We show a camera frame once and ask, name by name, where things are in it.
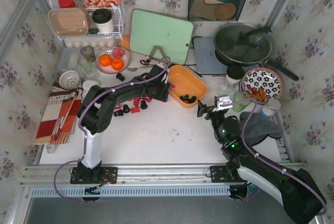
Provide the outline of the beige plastic container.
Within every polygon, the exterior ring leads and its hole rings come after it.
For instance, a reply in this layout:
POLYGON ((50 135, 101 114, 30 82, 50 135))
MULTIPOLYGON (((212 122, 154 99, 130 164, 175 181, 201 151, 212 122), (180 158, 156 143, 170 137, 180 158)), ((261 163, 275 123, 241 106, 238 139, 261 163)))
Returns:
POLYGON ((89 14, 84 8, 59 8, 48 13, 48 19, 59 37, 85 36, 90 27, 89 14))

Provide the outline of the grey induction cooker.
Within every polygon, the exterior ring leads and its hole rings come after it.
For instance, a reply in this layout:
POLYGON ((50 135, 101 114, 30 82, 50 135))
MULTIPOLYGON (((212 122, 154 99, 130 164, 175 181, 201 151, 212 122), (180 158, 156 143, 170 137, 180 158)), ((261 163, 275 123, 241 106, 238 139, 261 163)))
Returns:
POLYGON ((226 75, 227 66, 216 58, 213 37, 193 37, 197 73, 200 75, 226 75))

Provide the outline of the black coffee capsule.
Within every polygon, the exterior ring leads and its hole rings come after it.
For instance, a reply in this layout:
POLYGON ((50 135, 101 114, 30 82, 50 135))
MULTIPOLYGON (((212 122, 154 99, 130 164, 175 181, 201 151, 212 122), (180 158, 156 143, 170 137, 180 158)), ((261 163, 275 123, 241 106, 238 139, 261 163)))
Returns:
POLYGON ((145 110, 145 109, 147 109, 147 104, 146 104, 146 101, 145 100, 141 100, 141 102, 140 102, 140 108, 142 109, 142 110, 145 110))
POLYGON ((194 103, 197 100, 196 96, 192 96, 189 100, 188 103, 194 103))
POLYGON ((180 99, 182 101, 184 101, 185 103, 188 103, 189 102, 189 95, 181 95, 180 99))
POLYGON ((123 110, 117 110, 117 111, 114 111, 113 114, 114 114, 115 117, 123 116, 124 112, 123 112, 123 110))
POLYGON ((124 113, 129 113, 130 112, 130 107, 127 104, 123 105, 123 112, 124 113))
POLYGON ((125 77, 121 74, 121 73, 117 73, 116 74, 116 78, 120 81, 124 81, 125 80, 125 77))

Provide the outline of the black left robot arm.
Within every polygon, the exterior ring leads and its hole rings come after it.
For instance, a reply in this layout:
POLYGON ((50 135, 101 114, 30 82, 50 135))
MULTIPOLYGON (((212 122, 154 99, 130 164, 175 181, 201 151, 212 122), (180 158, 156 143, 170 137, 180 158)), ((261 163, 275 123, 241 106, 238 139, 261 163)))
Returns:
POLYGON ((169 68, 154 65, 147 73, 111 88, 92 86, 78 111, 78 127, 83 133, 83 155, 71 173, 71 184, 98 183, 102 175, 103 132, 109 127, 114 109, 130 99, 147 97, 167 102, 171 90, 169 68))

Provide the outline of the blue flower patterned plate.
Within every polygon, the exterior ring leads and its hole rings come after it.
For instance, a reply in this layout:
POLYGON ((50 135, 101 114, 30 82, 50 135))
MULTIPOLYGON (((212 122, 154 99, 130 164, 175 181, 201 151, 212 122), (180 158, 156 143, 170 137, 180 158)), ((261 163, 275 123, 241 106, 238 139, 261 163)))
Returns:
POLYGON ((259 104, 266 104, 269 99, 280 99, 283 93, 283 82, 274 71, 256 67, 244 75, 242 89, 250 98, 257 99, 259 104))

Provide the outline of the green translucent cup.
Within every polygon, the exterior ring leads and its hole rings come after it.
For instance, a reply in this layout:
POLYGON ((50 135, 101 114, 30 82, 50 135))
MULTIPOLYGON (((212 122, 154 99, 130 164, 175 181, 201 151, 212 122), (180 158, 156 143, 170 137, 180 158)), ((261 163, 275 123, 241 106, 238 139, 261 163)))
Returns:
POLYGON ((234 112, 242 112, 243 110, 245 110, 251 102, 250 100, 247 101, 244 100, 249 98, 250 96, 246 92, 243 91, 236 92, 233 97, 233 102, 236 102, 236 104, 233 105, 232 110, 234 112))

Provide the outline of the red lidded jar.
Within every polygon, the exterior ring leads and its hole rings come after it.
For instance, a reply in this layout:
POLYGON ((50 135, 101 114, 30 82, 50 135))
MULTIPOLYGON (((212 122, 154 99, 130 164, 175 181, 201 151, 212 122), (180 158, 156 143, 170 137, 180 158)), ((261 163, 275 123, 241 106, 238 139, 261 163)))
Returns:
POLYGON ((58 0, 60 8, 74 8, 76 7, 74 0, 58 0))

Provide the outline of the small cup black lid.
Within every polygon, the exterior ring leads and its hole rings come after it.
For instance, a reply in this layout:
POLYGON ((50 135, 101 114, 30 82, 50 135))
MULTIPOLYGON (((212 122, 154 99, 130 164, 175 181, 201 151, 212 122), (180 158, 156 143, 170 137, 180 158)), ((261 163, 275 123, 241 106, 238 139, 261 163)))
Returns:
POLYGON ((238 65, 230 65, 226 70, 226 80, 229 84, 238 84, 244 77, 245 71, 238 65))

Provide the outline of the black mesh organizer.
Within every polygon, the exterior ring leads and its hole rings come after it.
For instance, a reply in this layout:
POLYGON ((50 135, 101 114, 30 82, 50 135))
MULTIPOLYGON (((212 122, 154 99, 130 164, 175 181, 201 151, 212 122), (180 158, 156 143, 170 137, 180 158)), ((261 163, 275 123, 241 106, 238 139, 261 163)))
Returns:
POLYGON ((239 21, 246 0, 188 0, 189 21, 239 21))

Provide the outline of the orange plastic storage basket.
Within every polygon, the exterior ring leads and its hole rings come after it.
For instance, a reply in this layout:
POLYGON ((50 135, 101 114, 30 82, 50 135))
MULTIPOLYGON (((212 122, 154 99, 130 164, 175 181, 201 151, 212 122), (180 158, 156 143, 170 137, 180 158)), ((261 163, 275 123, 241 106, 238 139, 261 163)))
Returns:
POLYGON ((168 82, 175 87, 170 91, 172 98, 187 109, 194 107, 208 91, 207 85, 182 65, 170 67, 168 82), (196 100, 193 103, 186 103, 180 99, 183 95, 188 95, 189 98, 195 96, 196 100))

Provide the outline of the black frying pan with lid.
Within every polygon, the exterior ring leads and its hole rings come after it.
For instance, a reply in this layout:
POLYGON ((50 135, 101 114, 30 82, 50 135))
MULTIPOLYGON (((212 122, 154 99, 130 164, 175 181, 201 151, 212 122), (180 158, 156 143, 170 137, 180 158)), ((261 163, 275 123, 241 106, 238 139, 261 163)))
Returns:
POLYGON ((213 43, 218 61, 222 64, 253 66, 276 69, 293 81, 299 77, 269 59, 273 44, 269 37, 272 30, 270 27, 256 27, 244 22, 228 23, 222 26, 214 35, 213 43))

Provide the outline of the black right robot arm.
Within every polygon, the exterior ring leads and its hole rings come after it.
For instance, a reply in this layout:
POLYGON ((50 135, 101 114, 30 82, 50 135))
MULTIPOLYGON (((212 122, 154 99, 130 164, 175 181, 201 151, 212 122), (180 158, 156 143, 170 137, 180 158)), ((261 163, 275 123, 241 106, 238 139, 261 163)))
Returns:
POLYGON ((224 96, 212 106, 197 102, 197 116, 211 122, 214 137, 227 159, 226 171, 231 180, 245 180, 278 201, 295 223, 309 223, 327 212, 327 202, 312 176, 279 165, 246 143, 246 125, 239 126, 234 116, 225 117, 234 104, 224 96))

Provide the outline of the white cup black lid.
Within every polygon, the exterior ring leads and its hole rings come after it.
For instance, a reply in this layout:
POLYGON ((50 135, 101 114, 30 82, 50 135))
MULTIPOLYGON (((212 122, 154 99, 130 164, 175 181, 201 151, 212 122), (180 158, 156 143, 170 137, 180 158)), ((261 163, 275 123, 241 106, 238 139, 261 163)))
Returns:
POLYGON ((97 9, 92 14, 93 22, 97 25, 98 30, 102 33, 109 33, 114 31, 112 18, 112 12, 105 8, 97 9))

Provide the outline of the bowl with fruit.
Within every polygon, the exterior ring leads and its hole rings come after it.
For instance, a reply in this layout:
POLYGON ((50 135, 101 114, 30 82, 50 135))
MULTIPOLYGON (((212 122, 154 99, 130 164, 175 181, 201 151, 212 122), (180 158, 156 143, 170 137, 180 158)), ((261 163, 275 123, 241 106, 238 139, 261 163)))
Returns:
POLYGON ((96 67, 105 74, 117 74, 124 71, 131 62, 130 53, 122 47, 102 50, 96 57, 96 67))

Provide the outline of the striped red cloth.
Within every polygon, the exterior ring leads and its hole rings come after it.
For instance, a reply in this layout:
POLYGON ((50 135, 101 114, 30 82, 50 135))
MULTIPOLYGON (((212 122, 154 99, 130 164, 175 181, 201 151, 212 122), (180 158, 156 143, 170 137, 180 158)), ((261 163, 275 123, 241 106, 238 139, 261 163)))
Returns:
POLYGON ((74 133, 77 113, 82 102, 82 89, 63 89, 55 82, 51 89, 34 143, 66 144, 74 133))

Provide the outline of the white blue bottle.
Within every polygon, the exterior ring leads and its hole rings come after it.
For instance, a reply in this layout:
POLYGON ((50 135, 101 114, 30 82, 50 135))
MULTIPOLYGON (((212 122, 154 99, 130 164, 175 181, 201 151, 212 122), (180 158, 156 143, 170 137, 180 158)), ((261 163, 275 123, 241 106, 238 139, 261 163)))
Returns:
POLYGON ((270 98, 258 114, 265 118, 271 118, 280 108, 280 101, 274 98, 270 98))

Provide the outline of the green cutting board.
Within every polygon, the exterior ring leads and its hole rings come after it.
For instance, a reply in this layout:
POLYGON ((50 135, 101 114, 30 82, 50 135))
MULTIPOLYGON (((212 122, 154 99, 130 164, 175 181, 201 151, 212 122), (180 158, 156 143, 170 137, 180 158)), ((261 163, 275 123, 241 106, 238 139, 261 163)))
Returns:
POLYGON ((159 46, 175 64, 186 62, 194 25, 188 20, 135 9, 132 12, 129 48, 148 56, 159 46))

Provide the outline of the clear blue rimmed container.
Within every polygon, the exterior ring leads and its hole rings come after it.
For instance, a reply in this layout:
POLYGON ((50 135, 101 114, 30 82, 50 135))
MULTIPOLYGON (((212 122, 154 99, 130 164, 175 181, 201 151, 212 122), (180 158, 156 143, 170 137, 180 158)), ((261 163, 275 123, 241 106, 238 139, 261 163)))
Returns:
POLYGON ((80 48, 64 48, 57 69, 60 72, 76 70, 80 48))

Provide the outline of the clear glass jar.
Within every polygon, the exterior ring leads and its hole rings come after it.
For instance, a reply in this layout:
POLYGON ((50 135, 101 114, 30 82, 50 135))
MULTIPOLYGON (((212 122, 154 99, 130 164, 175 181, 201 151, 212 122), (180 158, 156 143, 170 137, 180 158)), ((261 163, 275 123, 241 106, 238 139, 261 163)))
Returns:
POLYGON ((94 79, 97 75, 97 68, 96 68, 96 56, 94 53, 94 49, 90 45, 83 46, 80 49, 80 54, 78 58, 78 65, 81 69, 82 74, 87 79, 94 79))

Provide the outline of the white strainer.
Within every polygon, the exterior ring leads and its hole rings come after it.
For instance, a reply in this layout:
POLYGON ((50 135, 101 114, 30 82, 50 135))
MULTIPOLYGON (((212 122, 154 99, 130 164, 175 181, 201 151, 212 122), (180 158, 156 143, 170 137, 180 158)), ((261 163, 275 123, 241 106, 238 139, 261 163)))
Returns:
POLYGON ((58 82, 62 88, 70 90, 77 87, 79 81, 80 81, 80 74, 75 70, 69 70, 61 74, 58 82))

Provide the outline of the metal spoon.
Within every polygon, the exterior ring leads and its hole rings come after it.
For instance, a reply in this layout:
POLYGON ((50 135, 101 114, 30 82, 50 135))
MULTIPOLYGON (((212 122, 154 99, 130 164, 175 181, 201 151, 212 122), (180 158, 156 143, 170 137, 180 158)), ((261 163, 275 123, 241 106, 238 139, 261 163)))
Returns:
POLYGON ((149 68, 152 67, 153 65, 150 64, 150 60, 140 60, 140 66, 138 67, 128 67, 126 70, 130 72, 136 72, 141 68, 149 68))

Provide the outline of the egg tray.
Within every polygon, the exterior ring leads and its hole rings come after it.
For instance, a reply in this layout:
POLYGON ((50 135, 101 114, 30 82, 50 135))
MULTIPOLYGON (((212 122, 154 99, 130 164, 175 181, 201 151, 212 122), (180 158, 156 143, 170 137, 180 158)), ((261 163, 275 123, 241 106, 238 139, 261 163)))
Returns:
POLYGON ((97 39, 97 40, 81 40, 81 39, 67 39, 64 40, 67 48, 82 48, 84 46, 91 46, 95 50, 103 50, 111 48, 116 45, 118 40, 114 39, 97 39))

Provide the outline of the grey cloth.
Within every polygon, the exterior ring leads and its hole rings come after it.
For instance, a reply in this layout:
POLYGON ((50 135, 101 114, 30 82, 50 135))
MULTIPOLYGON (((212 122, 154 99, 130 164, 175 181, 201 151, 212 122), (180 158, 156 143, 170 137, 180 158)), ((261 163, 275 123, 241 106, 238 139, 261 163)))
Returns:
MULTIPOLYGON (((241 130, 243 130, 249 115, 250 112, 241 113, 238 123, 241 130)), ((244 137, 245 142, 249 146, 255 146, 263 142, 267 137, 280 139, 282 134, 283 131, 278 124, 274 123, 269 118, 254 113, 246 124, 244 137)))

